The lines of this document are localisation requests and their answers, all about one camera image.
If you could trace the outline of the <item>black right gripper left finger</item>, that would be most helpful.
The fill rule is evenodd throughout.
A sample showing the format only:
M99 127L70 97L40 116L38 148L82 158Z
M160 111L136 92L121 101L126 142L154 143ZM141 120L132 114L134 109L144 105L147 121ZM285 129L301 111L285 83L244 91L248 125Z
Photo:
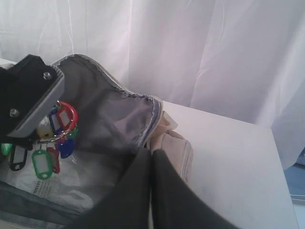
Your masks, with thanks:
M122 179L96 206L66 229L147 229L151 152L140 149Z

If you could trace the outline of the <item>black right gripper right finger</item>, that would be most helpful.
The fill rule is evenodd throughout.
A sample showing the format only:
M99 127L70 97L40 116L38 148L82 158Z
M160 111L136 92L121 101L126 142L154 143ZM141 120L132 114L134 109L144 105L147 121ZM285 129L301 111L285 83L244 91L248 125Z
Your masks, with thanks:
M152 221L155 229L236 229L180 178L166 153L152 154Z

